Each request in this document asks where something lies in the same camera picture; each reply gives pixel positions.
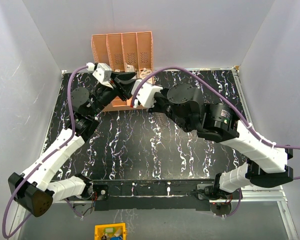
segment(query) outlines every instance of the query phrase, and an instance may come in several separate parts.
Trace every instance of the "black bracket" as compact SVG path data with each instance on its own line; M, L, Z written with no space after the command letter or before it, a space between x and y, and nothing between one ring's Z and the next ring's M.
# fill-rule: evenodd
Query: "black bracket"
M282 184L290 183L294 180L294 170L290 166L285 166L285 172L266 173L254 161L248 159L248 172L245 174L246 179L250 179L253 185L262 188L274 188Z
M112 83L116 86L118 97L122 101L126 101L132 97L131 90L136 81L136 79L133 79L135 75L135 72L113 71L111 73Z
M84 117L79 113L74 113L74 121L75 134L81 136L85 142L91 138L99 125L99 122L94 118L90 116ZM65 128L72 129L70 120L65 123Z
M220 198L226 199L227 195L230 195L231 193L220 190L220 177L221 173L215 175L213 185L208 185L204 187L204 189L197 188L197 193L207 200L217 200Z
M107 184L94 184L93 191L97 201L106 201L109 198L109 187Z

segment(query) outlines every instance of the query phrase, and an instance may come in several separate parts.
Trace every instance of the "black marble table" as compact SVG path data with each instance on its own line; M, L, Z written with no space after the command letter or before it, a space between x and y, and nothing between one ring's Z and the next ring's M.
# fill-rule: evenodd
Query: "black marble table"
M194 74L228 98L242 113L243 106L231 70L198 70ZM66 86L70 74L62 77L60 92L49 126L45 147L57 138L69 119ZM97 81L90 73L78 73L76 86L92 89ZM201 88L207 103L221 100L180 71L165 71L155 83L171 87L189 83ZM144 110L102 112L93 137L62 166L54 180L82 173L93 180L213 179L230 171L245 157L230 147L185 133L171 120L162 124Z

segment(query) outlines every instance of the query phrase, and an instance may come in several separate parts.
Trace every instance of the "cable tie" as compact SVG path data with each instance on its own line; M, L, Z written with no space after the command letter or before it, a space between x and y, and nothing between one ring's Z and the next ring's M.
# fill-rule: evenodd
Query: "cable tie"
M275 145L277 145L277 143L275 141L272 142L272 147L271 150L274 149Z
M260 139L259 139L259 143L261 143L262 142L262 140L264 140L265 139L265 137L264 136L262 136L260 133L258 133L257 131L256 131L256 134L260 137Z
M249 128L251 128L251 127L252 127L252 123L249 122L248 126L246 126L246 129L249 129Z

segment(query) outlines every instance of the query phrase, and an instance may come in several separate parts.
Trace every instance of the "white wall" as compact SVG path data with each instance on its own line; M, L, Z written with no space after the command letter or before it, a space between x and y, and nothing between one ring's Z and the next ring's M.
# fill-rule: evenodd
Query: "white wall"
M300 146L300 0L276 0L240 67L256 129ZM300 151L289 161L300 176ZM283 186L300 237L300 180Z
M0 239L11 196L8 177L38 158L60 80L61 71L24 3L0 0Z
M91 35L152 31L155 68L240 65L274 0L23 0L56 63L93 61Z

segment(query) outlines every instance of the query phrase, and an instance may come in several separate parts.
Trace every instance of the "yellow container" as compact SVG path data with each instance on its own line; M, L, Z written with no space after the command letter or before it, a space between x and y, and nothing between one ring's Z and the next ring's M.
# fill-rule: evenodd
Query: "yellow container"
M144 69L154 71L154 42L151 31L92 35L91 48L96 63L106 63L113 71L127 71L127 64L134 66L137 76ZM149 83L154 84L153 77ZM122 101L116 97L104 108L107 111L133 110L131 98Z
M115 224L104 224L104 225L96 225L94 227L94 240L101 240L102 236L108 234L109 238L115 237L115 233L121 230L121 234L123 240L127 240L127 231L126 231L126 224L122 223L115 223Z

